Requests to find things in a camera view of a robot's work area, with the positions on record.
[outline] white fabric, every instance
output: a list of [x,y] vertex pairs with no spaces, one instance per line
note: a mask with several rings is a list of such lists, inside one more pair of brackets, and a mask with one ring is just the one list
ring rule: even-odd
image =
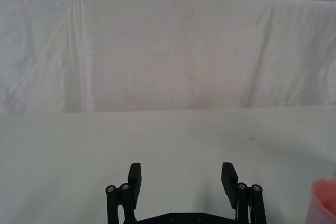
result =
[[336,3],[0,0],[0,113],[336,104]]
[[335,178],[335,122],[336,106],[0,116],[0,223],[106,224],[104,189],[133,162],[138,220],[234,218],[220,181],[232,162],[262,186],[268,224],[304,224],[311,184]]

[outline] plastic cup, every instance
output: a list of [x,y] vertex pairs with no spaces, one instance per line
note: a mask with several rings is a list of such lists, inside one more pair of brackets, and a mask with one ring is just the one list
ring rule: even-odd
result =
[[336,179],[312,184],[306,224],[336,224]]

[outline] white backdrop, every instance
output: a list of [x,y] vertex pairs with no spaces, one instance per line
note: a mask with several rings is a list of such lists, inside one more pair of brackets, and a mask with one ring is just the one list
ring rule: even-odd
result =
[[0,0],[0,113],[336,103],[336,3]]

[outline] bolt head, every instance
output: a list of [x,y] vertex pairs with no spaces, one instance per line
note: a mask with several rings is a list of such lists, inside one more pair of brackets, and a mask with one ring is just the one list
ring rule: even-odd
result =
[[127,190],[128,188],[130,188],[129,185],[122,185],[121,186],[121,189],[123,189],[123,190]]
[[245,186],[244,184],[239,184],[238,187],[239,187],[240,189],[246,189],[246,186]]
[[110,186],[110,187],[108,187],[108,188],[106,189],[106,191],[107,191],[108,193],[113,192],[113,191],[114,191],[114,187],[113,187],[113,186]]
[[254,191],[261,191],[261,188],[260,188],[260,186],[253,186],[253,190]]

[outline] table surface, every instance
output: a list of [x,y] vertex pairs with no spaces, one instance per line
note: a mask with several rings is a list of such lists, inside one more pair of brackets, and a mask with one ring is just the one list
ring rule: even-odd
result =
[[232,162],[260,184],[268,223],[304,223],[310,186],[335,177],[336,106],[0,117],[0,223],[106,223],[105,187],[142,164],[140,220],[234,217]]

